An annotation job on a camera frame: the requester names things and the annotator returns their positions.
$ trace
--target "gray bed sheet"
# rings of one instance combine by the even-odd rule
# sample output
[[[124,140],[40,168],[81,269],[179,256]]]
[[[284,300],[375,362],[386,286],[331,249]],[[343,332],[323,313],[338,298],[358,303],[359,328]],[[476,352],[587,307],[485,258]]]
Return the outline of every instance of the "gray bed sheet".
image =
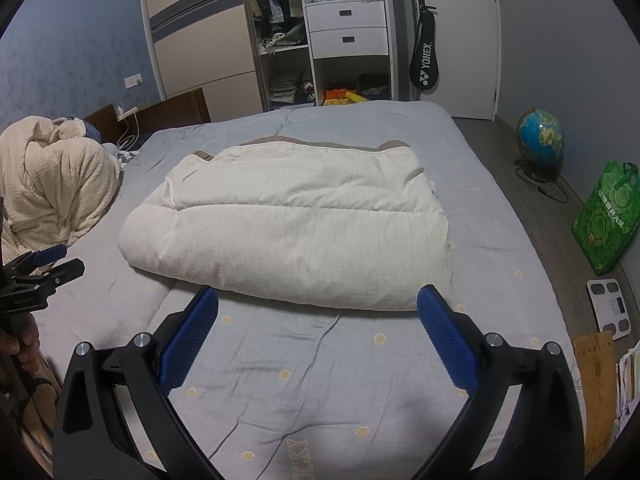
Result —
[[[278,110],[154,134],[126,166],[110,211],[69,250],[69,258],[84,260],[85,276],[60,288],[36,316],[43,352],[61,375],[76,343],[125,344],[184,308],[196,290],[127,265],[116,240],[129,212],[187,154],[216,154],[276,134],[356,146],[407,142],[436,182],[449,219],[453,307],[514,346],[560,343],[579,392],[562,315],[524,228],[453,120],[425,102]],[[478,463],[497,450],[517,393],[510,390]],[[220,292],[218,319],[170,399],[230,480],[401,480],[411,478],[442,439],[466,393],[451,383],[415,313]],[[126,409],[142,455],[160,466]]]

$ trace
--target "cream fleece blanket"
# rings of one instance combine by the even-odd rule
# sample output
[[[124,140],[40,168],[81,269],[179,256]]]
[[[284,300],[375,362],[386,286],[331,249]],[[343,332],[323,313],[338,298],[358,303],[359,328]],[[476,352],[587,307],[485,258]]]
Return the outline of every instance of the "cream fleece blanket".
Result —
[[[124,224],[134,267],[258,298],[415,310],[451,298],[449,223],[415,153],[271,137],[187,156]]]
[[[0,136],[3,263],[27,250],[70,246],[104,214],[120,165],[80,120],[26,117]]]

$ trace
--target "green shopping bag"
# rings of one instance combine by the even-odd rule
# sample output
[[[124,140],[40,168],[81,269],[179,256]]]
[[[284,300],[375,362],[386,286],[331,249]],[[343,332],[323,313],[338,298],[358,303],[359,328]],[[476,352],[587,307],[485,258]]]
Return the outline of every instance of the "green shopping bag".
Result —
[[[612,160],[575,219],[575,239],[598,275],[616,262],[638,228],[639,187],[638,167]]]

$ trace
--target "human hand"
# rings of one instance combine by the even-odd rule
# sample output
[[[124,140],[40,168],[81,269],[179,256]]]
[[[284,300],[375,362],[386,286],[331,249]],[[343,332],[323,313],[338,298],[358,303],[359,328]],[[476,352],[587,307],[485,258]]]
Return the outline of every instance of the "human hand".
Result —
[[[0,329],[0,352],[9,355],[17,355],[22,368],[27,372],[37,372],[40,367],[38,362],[38,351],[40,350],[40,332],[38,325],[32,314],[29,314],[29,322],[22,332],[22,343],[8,335]],[[0,383],[7,384],[9,376],[4,367],[0,364]]]

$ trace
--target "drawer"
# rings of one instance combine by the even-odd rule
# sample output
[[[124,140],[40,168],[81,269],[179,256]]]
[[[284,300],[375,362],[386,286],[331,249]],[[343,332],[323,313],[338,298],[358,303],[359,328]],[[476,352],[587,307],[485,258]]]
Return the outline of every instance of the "drawer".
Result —
[[[309,32],[334,28],[386,27],[385,3],[337,1],[308,6],[306,20]]]
[[[386,28],[343,28],[312,32],[311,52],[315,59],[341,56],[386,56]]]

